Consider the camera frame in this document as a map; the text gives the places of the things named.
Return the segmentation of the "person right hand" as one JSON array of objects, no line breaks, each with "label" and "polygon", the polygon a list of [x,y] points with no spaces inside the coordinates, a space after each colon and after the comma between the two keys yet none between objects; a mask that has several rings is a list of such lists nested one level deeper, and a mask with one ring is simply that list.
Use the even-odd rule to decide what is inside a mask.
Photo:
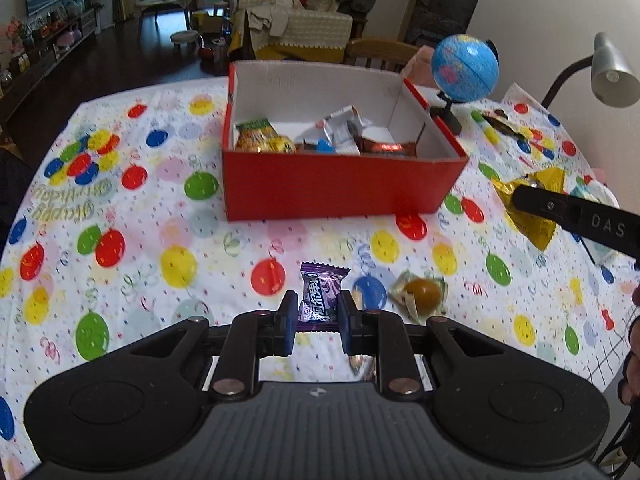
[{"label": "person right hand", "polygon": [[623,364],[623,378],[617,385],[618,400],[631,405],[640,396],[640,316],[629,325],[629,353]]}]

